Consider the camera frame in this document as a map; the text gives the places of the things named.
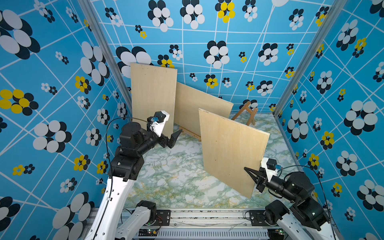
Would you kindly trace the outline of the plywood board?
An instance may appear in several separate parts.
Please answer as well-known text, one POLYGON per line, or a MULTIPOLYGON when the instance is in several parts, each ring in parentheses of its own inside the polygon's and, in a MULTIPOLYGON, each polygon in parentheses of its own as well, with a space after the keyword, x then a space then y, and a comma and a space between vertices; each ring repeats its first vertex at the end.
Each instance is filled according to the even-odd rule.
POLYGON ((244 170, 258 170, 270 134, 199 109, 204 169, 246 198, 255 182, 244 170))
POLYGON ((228 118, 233 105, 231 102, 178 82, 174 123, 201 136, 199 109, 228 118))
POLYGON ((147 128, 147 118, 166 111, 170 117, 163 134, 171 137, 174 127, 177 70, 138 63, 131 64, 132 114, 147 128))

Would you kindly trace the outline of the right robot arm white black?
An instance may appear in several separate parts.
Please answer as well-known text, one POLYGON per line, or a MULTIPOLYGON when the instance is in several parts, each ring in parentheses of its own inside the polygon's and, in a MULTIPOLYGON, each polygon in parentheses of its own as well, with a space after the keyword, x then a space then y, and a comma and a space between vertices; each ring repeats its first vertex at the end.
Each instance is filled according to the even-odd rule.
POLYGON ((293 240, 337 240, 331 219, 320 203, 313 197, 315 189, 303 172, 291 172, 286 179, 278 177, 277 171, 260 168, 244 170, 256 184, 259 192, 265 188, 292 203, 291 207, 275 200, 265 207, 265 221, 277 225, 293 240))

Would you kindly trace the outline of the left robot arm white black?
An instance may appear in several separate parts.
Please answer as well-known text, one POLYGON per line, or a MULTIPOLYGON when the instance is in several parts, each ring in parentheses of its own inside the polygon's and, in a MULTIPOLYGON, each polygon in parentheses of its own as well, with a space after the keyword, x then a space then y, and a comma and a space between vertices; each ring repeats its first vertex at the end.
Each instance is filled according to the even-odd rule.
POLYGON ((140 201, 131 216, 119 224, 128 193, 144 165, 144 154, 156 145, 173 148, 182 133, 178 130, 168 138, 162 133, 164 125, 165 122, 148 122, 143 129, 139 123, 130 122, 122 127, 121 143, 109 170, 107 191, 85 237, 87 240, 132 240, 146 223, 156 219, 156 204, 140 201))

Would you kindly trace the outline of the right circuit board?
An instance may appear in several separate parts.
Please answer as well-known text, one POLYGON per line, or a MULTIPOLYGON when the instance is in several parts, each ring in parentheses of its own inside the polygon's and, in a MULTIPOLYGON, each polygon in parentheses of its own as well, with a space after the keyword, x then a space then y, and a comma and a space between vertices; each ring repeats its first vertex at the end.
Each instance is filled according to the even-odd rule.
POLYGON ((268 230, 269 240, 284 240, 285 234, 282 230, 268 230))

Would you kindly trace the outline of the circuit board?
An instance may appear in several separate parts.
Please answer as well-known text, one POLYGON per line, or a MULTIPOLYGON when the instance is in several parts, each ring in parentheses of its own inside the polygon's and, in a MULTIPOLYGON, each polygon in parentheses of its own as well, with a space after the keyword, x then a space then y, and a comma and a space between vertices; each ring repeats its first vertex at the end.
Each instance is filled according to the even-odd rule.
POLYGON ((160 229, 140 229, 139 237, 156 237, 160 229))
POLYGON ((285 234, 282 230, 268 230, 269 240, 284 240, 285 234))

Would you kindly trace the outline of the left circuit board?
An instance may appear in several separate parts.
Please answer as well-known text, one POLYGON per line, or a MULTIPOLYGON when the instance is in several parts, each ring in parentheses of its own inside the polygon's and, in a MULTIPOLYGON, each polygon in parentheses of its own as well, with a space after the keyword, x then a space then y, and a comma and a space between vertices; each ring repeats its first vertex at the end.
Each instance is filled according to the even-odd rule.
POLYGON ((139 237, 156 237, 160 229, 140 229, 139 237))

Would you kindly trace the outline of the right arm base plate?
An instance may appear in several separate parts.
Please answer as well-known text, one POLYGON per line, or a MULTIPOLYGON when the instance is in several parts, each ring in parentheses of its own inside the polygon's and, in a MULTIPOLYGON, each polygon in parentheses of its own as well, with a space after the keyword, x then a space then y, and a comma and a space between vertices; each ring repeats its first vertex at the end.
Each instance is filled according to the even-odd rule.
POLYGON ((250 222, 253 227, 267 227, 269 226, 266 222, 266 216, 264 214, 264 210, 250 210, 248 212, 250 222))

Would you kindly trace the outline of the aluminium front rail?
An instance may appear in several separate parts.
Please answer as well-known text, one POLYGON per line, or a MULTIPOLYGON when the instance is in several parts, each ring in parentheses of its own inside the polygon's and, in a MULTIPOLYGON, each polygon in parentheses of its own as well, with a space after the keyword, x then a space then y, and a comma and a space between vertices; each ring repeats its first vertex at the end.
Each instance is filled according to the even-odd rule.
MULTIPOLYGON (((146 226, 141 229, 160 229, 156 237, 139 237, 132 240, 269 240, 268 230, 282 230, 285 240, 292 240, 277 225, 253 227, 248 212, 264 209, 158 209, 171 210, 169 226, 146 226)), ((124 223, 134 209, 124 208, 119 224, 124 223)), ((84 235, 86 236, 96 218, 92 213, 84 235)))

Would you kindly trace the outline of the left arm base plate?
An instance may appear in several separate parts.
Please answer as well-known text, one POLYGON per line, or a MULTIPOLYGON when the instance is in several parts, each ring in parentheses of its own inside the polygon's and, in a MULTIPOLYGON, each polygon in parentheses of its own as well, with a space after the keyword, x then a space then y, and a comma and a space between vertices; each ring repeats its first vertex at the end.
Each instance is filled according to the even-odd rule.
POLYGON ((171 220, 171 210, 157 210, 154 219, 146 223, 146 226, 169 226, 171 220))

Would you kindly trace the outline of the left aluminium corner post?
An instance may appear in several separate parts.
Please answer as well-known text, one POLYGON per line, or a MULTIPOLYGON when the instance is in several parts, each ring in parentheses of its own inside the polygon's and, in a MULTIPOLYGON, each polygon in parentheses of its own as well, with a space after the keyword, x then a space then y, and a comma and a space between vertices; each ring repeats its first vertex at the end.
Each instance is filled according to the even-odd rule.
POLYGON ((102 31, 102 27, 100 23, 97 20, 97 16, 95 14, 95 11, 93 10, 93 6, 90 1, 86 0, 79 0, 78 1, 83 13, 85 14, 86 19, 91 24, 91 28, 93 30, 93 34, 99 44, 99 47, 102 50, 102 53, 104 54, 106 61, 108 63, 108 66, 115 77, 116 83, 118 85, 118 88, 120 89, 126 103, 128 106, 129 111, 132 113, 132 97, 131 94, 128 91, 128 87, 126 85, 125 80, 123 79, 123 76, 118 68, 118 65, 115 61, 115 58, 113 56, 112 50, 108 45, 107 39, 102 31))

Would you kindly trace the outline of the aluminium corner post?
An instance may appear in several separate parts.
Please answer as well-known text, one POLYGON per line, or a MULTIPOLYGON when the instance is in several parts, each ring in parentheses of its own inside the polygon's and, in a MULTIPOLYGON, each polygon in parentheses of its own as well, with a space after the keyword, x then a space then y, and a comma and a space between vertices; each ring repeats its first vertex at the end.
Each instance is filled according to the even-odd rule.
POLYGON ((273 112, 273 115, 275 118, 277 118, 279 113, 282 111, 294 87, 298 84, 305 70, 308 68, 318 47, 323 43, 323 40, 325 39, 325 37, 333 27, 335 21, 337 20, 338 16, 340 15, 346 3, 347 3, 347 0, 334 1, 333 5, 330 8, 328 16, 326 17, 324 23, 320 26, 319 30, 317 31, 309 48, 307 49, 306 53, 301 59, 300 64, 298 65, 298 68, 295 71, 293 78, 290 80, 285 91, 283 92, 283 95, 281 96, 279 102, 277 103, 276 109, 273 112))
POLYGON ((132 113, 132 97, 131 94, 128 91, 128 87, 126 85, 125 80, 123 79, 123 76, 118 68, 118 65, 115 61, 115 58, 113 56, 112 50, 108 45, 107 39, 102 31, 102 27, 100 23, 97 20, 97 16, 95 14, 95 11, 93 10, 93 6, 90 1, 86 0, 79 0, 78 1, 83 13, 85 14, 86 19, 91 24, 91 28, 93 30, 93 34, 99 44, 99 47, 102 50, 102 53, 104 54, 106 61, 108 63, 108 66, 115 77, 116 83, 118 85, 118 88, 120 89, 126 103, 128 106, 129 111, 132 113))

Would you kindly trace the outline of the right aluminium corner post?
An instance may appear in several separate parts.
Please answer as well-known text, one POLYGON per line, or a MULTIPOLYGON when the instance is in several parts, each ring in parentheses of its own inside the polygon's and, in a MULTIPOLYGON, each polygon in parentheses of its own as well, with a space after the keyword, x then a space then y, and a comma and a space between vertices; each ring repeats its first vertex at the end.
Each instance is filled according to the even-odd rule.
POLYGON ((273 115, 275 118, 277 118, 279 113, 282 111, 294 87, 298 84, 305 70, 308 68, 318 47, 323 43, 323 40, 325 39, 325 37, 333 27, 335 21, 337 20, 338 16, 340 15, 346 3, 347 3, 347 0, 334 1, 333 5, 330 8, 328 16, 326 17, 324 23, 320 26, 319 30, 317 31, 309 48, 307 49, 306 53, 301 59, 300 64, 298 65, 298 68, 295 71, 293 78, 290 80, 285 91, 283 92, 283 95, 281 96, 279 102, 277 103, 276 109, 273 112, 273 115))

